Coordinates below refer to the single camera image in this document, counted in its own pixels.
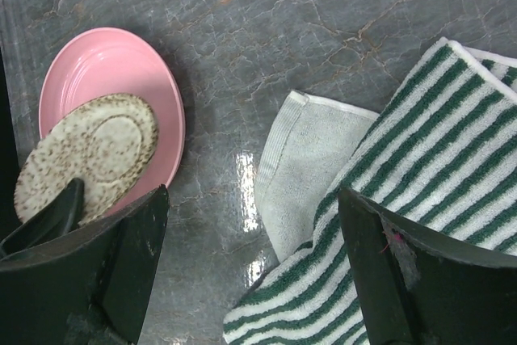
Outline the green striped towel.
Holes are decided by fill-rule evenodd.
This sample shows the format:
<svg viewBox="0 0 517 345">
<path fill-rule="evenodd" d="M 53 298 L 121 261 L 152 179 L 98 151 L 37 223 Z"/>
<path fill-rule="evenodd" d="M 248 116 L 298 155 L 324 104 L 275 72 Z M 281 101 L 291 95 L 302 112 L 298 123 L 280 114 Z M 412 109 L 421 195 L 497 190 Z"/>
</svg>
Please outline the green striped towel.
<svg viewBox="0 0 517 345">
<path fill-rule="evenodd" d="M 229 344 L 369 344 L 338 214 L 350 187 L 449 237 L 516 252 L 516 61 L 447 38 L 409 72 L 316 207 L 311 238 L 226 315 Z"/>
</svg>

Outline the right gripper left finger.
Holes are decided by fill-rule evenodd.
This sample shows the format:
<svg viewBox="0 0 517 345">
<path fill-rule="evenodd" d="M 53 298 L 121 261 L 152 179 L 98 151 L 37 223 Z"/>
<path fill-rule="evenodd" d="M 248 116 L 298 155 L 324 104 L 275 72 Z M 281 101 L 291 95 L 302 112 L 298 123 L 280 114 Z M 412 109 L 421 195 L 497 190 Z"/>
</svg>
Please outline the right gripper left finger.
<svg viewBox="0 0 517 345">
<path fill-rule="evenodd" d="M 110 216 L 1 261 L 3 344 L 135 344 L 165 237 L 159 186 Z"/>
</svg>

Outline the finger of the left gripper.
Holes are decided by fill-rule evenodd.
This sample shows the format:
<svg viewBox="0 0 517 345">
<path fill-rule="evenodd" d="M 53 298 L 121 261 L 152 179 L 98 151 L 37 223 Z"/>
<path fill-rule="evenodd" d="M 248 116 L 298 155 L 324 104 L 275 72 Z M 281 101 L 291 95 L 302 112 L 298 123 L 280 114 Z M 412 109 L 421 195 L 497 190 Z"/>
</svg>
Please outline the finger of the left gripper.
<svg viewBox="0 0 517 345">
<path fill-rule="evenodd" d="M 61 193 L 29 221 L 1 241 L 1 257 L 50 242 L 78 227 L 82 218 L 85 184 L 72 179 Z"/>
</svg>

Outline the pink plate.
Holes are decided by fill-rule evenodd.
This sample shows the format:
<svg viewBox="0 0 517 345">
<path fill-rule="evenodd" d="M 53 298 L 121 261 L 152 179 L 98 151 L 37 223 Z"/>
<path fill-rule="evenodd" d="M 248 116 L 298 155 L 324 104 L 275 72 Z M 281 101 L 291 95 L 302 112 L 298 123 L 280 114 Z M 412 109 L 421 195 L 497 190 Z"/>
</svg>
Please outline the pink plate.
<svg viewBox="0 0 517 345">
<path fill-rule="evenodd" d="M 158 119 L 158 147 L 149 167 L 111 212 L 150 190 L 170 185 L 183 156 L 186 121 L 179 87 L 168 65 L 139 36 L 99 27 L 74 37 L 56 55 L 45 76 L 39 103 L 39 132 L 45 137 L 66 114 L 102 95 L 143 98 Z"/>
</svg>

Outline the white folded cloth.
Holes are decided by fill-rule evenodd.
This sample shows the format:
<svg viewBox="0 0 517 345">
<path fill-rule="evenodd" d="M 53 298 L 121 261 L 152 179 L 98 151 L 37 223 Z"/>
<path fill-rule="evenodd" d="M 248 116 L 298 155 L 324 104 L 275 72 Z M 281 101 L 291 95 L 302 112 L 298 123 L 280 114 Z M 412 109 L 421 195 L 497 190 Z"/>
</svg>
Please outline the white folded cloth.
<svg viewBox="0 0 517 345">
<path fill-rule="evenodd" d="M 316 207 L 377 117 L 296 90 L 284 100 L 254 184 L 256 208 L 280 262 L 311 238 Z"/>
</svg>

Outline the speckled beige plate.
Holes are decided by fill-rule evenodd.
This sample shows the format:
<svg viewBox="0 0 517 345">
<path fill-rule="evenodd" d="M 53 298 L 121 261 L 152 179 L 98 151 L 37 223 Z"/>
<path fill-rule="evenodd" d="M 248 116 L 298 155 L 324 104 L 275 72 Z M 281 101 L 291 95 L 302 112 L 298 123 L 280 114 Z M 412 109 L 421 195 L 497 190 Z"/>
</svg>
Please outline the speckled beige plate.
<svg viewBox="0 0 517 345">
<path fill-rule="evenodd" d="M 80 225 L 90 224 L 135 186 L 158 147 L 158 120 L 142 98 L 116 93 L 63 117 L 29 153 L 17 178 L 14 206 L 26 223 L 72 179 L 84 183 Z"/>
</svg>

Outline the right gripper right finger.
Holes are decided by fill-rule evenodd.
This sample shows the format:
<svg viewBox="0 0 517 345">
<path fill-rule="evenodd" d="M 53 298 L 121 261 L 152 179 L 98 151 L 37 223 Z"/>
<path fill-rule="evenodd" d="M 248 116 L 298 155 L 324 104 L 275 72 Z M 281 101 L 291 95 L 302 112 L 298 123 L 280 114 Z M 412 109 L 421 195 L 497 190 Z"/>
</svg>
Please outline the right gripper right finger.
<svg viewBox="0 0 517 345">
<path fill-rule="evenodd" d="M 514 344 L 516 257 L 460 242 L 349 188 L 338 214 L 372 344 Z"/>
</svg>

